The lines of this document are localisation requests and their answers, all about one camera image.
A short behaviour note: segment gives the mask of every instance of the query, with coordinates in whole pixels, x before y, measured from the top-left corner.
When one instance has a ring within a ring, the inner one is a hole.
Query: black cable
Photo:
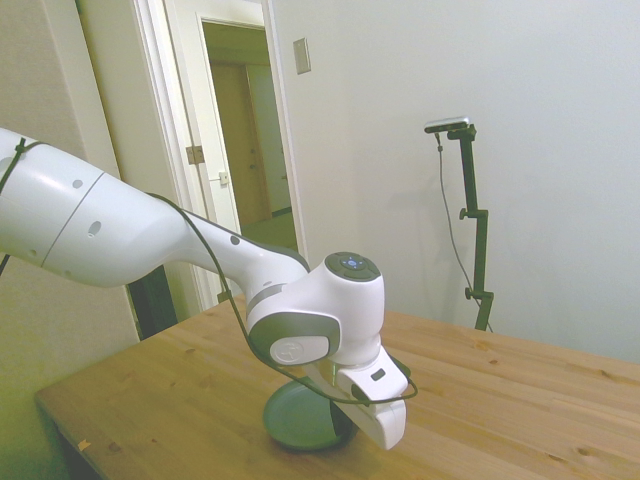
[[[22,154],[27,152],[27,151],[29,151],[29,150],[31,150],[33,147],[35,147],[37,145],[44,144],[44,142],[34,142],[34,143],[31,143],[31,144],[25,146],[25,143],[26,143],[26,140],[24,138],[21,138],[20,139],[20,143],[16,146],[16,148],[15,148],[16,155],[13,157],[13,160],[9,164],[9,167],[7,168],[7,171],[5,172],[5,174],[3,175],[2,179],[0,180],[0,193],[2,192],[2,189],[4,188],[4,186],[6,185],[7,180],[9,179],[9,176],[11,175],[13,170],[15,169],[15,167],[16,167],[18,161],[20,160],[20,157],[22,156]],[[296,377],[292,373],[287,372],[286,370],[280,368],[275,363],[270,363],[270,362],[267,362],[264,359],[262,359],[262,357],[258,354],[256,348],[252,344],[251,339],[249,338],[249,334],[247,333],[247,329],[244,326],[244,322],[242,321],[242,315],[240,315],[240,311],[238,310],[238,306],[236,305],[235,299],[233,298],[233,294],[231,293],[231,289],[229,288],[229,284],[227,283],[227,278],[224,275],[224,272],[222,271],[222,267],[220,266],[220,263],[218,262],[218,258],[216,257],[215,253],[213,253],[213,250],[211,250],[211,247],[209,246],[208,242],[206,241],[206,239],[204,238],[204,236],[202,235],[200,230],[195,226],[195,224],[189,218],[189,216],[186,214],[186,212],[184,210],[182,210],[178,205],[173,203],[171,200],[169,200],[168,198],[162,197],[161,195],[154,194],[154,193],[149,193],[148,195],[150,195],[153,198],[157,198],[158,200],[162,200],[163,202],[165,202],[168,205],[170,205],[174,210],[176,210],[182,216],[182,218],[187,222],[189,227],[191,227],[193,232],[197,235],[198,239],[200,239],[200,242],[202,242],[202,245],[207,250],[207,253],[211,257],[211,260],[213,260],[213,263],[216,266],[216,269],[218,270],[218,275],[220,276],[220,281],[222,283],[222,286],[224,288],[225,293],[229,296],[229,301],[231,302],[231,306],[233,308],[233,312],[234,312],[234,314],[236,316],[236,319],[238,321],[238,325],[240,325],[240,329],[242,330],[242,334],[243,334],[243,336],[245,338],[245,341],[247,342],[247,345],[249,346],[249,349],[256,356],[256,358],[258,358],[266,366],[268,366],[268,367],[272,368],[273,370],[277,371],[278,373],[281,373],[282,375],[290,378],[291,380],[294,380],[294,381],[300,383],[301,385],[304,385],[309,390],[311,390],[312,392],[320,395],[321,397],[324,397],[324,398],[326,398],[326,399],[328,399],[330,401],[333,401],[335,403],[344,403],[344,404],[350,404],[350,405],[367,405],[368,406],[368,405],[376,405],[376,404],[382,404],[382,403],[391,403],[391,402],[395,402],[395,401],[399,401],[399,400],[408,400],[410,398],[415,397],[418,394],[417,385],[413,382],[413,380],[411,380],[409,378],[408,375],[406,375],[404,372],[402,372],[402,369],[400,369],[402,374],[405,375],[405,378],[407,379],[407,382],[409,383],[409,385],[411,385],[411,387],[413,388],[414,391],[412,393],[407,394],[407,395],[401,395],[401,396],[398,396],[398,397],[385,399],[385,400],[366,400],[366,401],[362,401],[362,400],[345,400],[345,399],[333,397],[331,395],[327,395],[322,390],[320,390],[319,388],[317,388],[315,385],[311,384],[309,381],[305,380],[304,378]],[[9,255],[5,255],[4,259],[2,260],[2,263],[0,264],[0,274],[2,274],[2,270],[4,270],[4,267],[7,264],[8,260],[9,260]]]
[[[405,378],[407,379],[407,382],[413,388],[413,392],[412,393],[409,393],[407,395],[401,395],[401,396],[398,396],[398,397],[388,398],[388,399],[385,399],[385,400],[345,400],[345,399],[333,397],[331,395],[327,395],[322,390],[317,388],[315,385],[310,383],[310,381],[305,380],[305,378],[297,377],[294,374],[292,374],[292,373],[284,370],[283,368],[279,367],[275,363],[271,363],[271,362],[265,361],[262,358],[262,356],[259,355],[259,353],[257,352],[256,348],[252,344],[251,339],[249,338],[249,334],[247,333],[247,329],[244,326],[244,322],[242,321],[242,315],[240,315],[240,311],[238,310],[238,306],[236,305],[236,302],[235,302],[235,300],[233,298],[233,294],[231,293],[231,289],[229,288],[229,284],[227,283],[227,278],[225,277],[225,275],[224,275],[224,273],[222,271],[222,268],[220,267],[220,263],[218,262],[218,259],[217,259],[216,255],[213,253],[213,250],[211,250],[211,247],[209,246],[208,242],[206,241],[206,239],[204,238],[204,236],[202,235],[202,233],[200,232],[198,227],[195,226],[193,221],[189,218],[187,213],[184,210],[182,210],[182,208],[180,208],[178,205],[173,203],[168,198],[165,198],[165,197],[163,197],[161,195],[156,195],[154,193],[148,193],[148,195],[152,196],[153,198],[157,198],[158,200],[162,200],[163,202],[165,202],[169,206],[171,206],[174,210],[176,210],[182,216],[182,218],[187,222],[189,227],[191,227],[193,232],[198,236],[198,239],[200,239],[200,242],[202,243],[202,245],[204,245],[204,248],[207,250],[207,253],[211,257],[211,260],[213,260],[213,263],[216,266],[216,269],[218,270],[218,275],[220,276],[220,282],[222,283],[222,287],[224,289],[224,292],[229,296],[229,301],[231,302],[231,308],[233,308],[233,312],[234,312],[234,314],[236,316],[236,320],[238,321],[238,325],[240,325],[240,329],[242,330],[242,335],[244,336],[244,339],[247,342],[247,345],[249,346],[249,349],[256,356],[256,358],[258,358],[258,360],[260,360],[266,366],[268,366],[269,368],[275,370],[278,373],[281,373],[285,377],[288,377],[291,380],[293,380],[295,382],[298,382],[301,385],[304,385],[309,390],[311,390],[312,392],[320,395],[321,397],[326,398],[327,400],[330,400],[330,401],[335,402],[335,403],[343,403],[343,404],[348,404],[348,405],[377,405],[377,404],[382,404],[382,403],[396,402],[396,401],[399,401],[399,400],[408,400],[410,398],[415,397],[418,394],[418,386],[413,382],[413,380],[411,380],[411,378],[409,378],[409,376],[407,376],[403,372],[403,375],[405,375]]]
[[[0,179],[0,194],[2,193],[2,190],[4,189],[4,186],[7,184],[7,181],[9,180],[9,176],[11,175],[13,170],[16,168],[16,165],[18,164],[18,161],[22,157],[22,154],[25,153],[25,152],[28,152],[33,147],[36,147],[38,145],[44,145],[44,142],[33,142],[33,143],[30,143],[29,145],[25,146],[24,144],[26,142],[27,142],[27,140],[25,138],[21,138],[20,139],[20,143],[18,145],[16,145],[16,148],[15,148],[16,154],[13,156],[13,159],[11,160],[11,163],[9,163],[9,166],[7,167],[7,171],[4,173],[4,175]],[[9,261],[9,258],[11,258],[11,255],[6,254],[4,256],[4,258],[2,259],[2,263],[0,263],[0,275],[2,275],[2,272],[4,272],[4,267],[7,266],[7,262]]]
[[[9,262],[9,258],[11,257],[11,255],[9,255],[8,253],[4,256],[4,258],[2,259],[2,262],[0,263],[0,276],[2,276],[2,272],[4,272],[4,267],[7,266],[7,262]]]
[[[453,246],[453,252],[456,254],[456,260],[458,260],[458,265],[460,265],[460,268],[462,269],[462,273],[464,274],[464,278],[467,280],[467,285],[469,286],[469,290],[473,290],[473,287],[471,286],[471,280],[469,280],[469,275],[467,274],[467,270],[464,268],[462,260],[460,260],[458,247],[456,246],[456,241],[453,236],[453,227],[451,225],[451,213],[449,212],[449,204],[447,203],[447,196],[444,193],[444,180],[442,175],[442,150],[444,150],[444,147],[440,143],[440,135],[438,133],[436,133],[435,135],[436,135],[436,140],[438,142],[438,155],[440,157],[440,191],[442,192],[442,201],[444,202],[444,209],[447,212],[447,223],[449,225],[449,237],[451,238],[451,245]],[[478,301],[478,299],[474,298],[473,300],[478,305],[478,308],[480,308],[480,302]],[[489,322],[487,322],[487,327],[489,327],[489,331],[493,333],[493,328],[491,328],[491,324],[489,324]]]

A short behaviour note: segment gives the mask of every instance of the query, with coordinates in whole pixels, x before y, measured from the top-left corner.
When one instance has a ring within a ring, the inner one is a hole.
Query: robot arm
[[[0,129],[0,178],[20,139]],[[395,445],[404,432],[404,401],[368,403],[407,387],[380,343],[384,286],[375,265],[345,252],[309,272],[294,252],[187,215],[246,296],[254,352],[267,363],[304,365],[328,395],[361,400],[338,406],[381,447]],[[23,155],[0,195],[0,251],[100,287],[131,283],[170,261],[219,273],[170,205],[48,145]]]

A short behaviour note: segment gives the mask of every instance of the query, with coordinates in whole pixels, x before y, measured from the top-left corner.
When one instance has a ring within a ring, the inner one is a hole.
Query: circular button
[[[288,341],[280,342],[274,349],[273,355],[280,363],[294,363],[298,361],[304,353],[304,347],[300,342]]]
[[[345,280],[368,282],[380,276],[374,263],[357,253],[334,253],[325,259],[325,265],[329,271]]]

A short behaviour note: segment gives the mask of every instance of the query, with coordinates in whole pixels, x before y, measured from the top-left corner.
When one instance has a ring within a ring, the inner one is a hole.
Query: light switch
[[[296,57],[296,70],[298,75],[311,71],[311,62],[309,61],[309,47],[307,39],[301,38],[293,42],[293,53]]]

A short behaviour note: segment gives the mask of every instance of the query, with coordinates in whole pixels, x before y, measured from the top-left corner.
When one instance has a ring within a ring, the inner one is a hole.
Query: wood grain
[[[388,452],[362,433],[315,454],[271,440],[262,409],[287,379],[229,302],[38,400],[105,479],[640,479],[640,365],[390,312],[383,342],[421,389]]]

